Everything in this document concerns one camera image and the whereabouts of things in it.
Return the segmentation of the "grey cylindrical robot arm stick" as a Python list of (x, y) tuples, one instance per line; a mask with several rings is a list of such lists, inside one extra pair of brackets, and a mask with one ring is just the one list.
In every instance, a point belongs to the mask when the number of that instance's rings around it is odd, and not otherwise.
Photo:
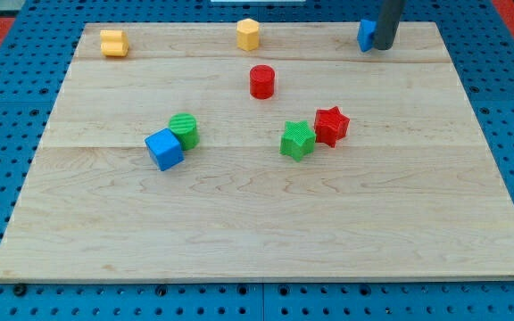
[(377, 50), (392, 48), (406, 0), (384, 0), (377, 19), (373, 46)]

